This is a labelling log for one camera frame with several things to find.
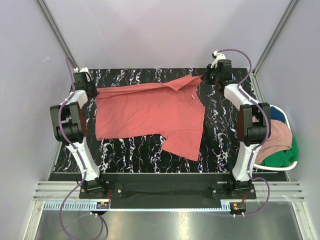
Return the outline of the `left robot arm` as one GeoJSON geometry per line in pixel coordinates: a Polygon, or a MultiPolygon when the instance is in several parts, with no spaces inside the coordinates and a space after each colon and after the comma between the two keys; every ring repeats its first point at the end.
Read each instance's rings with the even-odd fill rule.
{"type": "Polygon", "coordinates": [[[63,143],[74,157],[80,172],[81,199],[99,199],[108,193],[107,183],[96,165],[88,144],[87,124],[82,107],[98,95],[96,85],[88,68],[76,69],[73,73],[74,88],[63,103],[50,107],[54,137],[63,143]]]}

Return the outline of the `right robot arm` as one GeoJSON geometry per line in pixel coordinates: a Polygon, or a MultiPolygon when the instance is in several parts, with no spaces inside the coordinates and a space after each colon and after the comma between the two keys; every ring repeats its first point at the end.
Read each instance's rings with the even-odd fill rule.
{"type": "Polygon", "coordinates": [[[231,198],[243,198],[254,193],[252,172],[254,163],[264,142],[270,136],[271,106],[252,98],[232,78],[232,61],[216,59],[208,64],[203,82],[214,85],[216,90],[238,110],[236,134],[239,152],[231,177],[216,192],[231,198]]]}

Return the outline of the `red t-shirt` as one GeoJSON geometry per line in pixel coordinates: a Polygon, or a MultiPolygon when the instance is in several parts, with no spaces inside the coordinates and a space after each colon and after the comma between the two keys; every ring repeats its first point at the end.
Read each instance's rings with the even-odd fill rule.
{"type": "Polygon", "coordinates": [[[200,76],[187,75],[166,83],[99,88],[96,139],[161,135],[162,150],[198,161],[205,118],[197,94],[201,82],[200,76]]]}

